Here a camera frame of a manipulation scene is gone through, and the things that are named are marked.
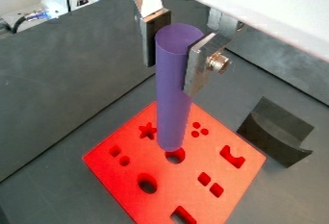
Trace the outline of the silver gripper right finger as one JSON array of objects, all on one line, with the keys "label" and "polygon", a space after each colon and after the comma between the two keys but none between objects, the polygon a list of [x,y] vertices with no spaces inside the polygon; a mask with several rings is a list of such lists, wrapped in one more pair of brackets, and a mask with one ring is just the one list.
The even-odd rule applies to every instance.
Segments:
[{"label": "silver gripper right finger", "polygon": [[183,92],[193,96],[209,81],[210,72],[221,74],[229,67],[230,60],[224,50],[245,24],[217,9],[210,9],[209,33],[189,47],[187,67],[185,72]]}]

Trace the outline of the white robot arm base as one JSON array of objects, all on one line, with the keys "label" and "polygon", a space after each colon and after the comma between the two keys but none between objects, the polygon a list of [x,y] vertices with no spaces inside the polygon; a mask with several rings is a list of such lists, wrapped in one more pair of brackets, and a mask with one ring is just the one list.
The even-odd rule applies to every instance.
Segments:
[{"label": "white robot arm base", "polygon": [[7,13],[0,17],[0,25],[16,34],[23,30],[56,19],[60,15],[91,5],[98,0],[42,0],[27,9]]}]

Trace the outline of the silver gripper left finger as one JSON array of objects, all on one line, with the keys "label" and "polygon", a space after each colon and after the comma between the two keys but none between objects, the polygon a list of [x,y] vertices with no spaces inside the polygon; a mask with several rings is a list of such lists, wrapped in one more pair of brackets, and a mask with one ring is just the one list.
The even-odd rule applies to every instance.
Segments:
[{"label": "silver gripper left finger", "polygon": [[142,34],[143,62],[147,67],[155,65],[157,32],[171,23],[171,11],[163,7],[162,0],[134,0],[138,9]]}]

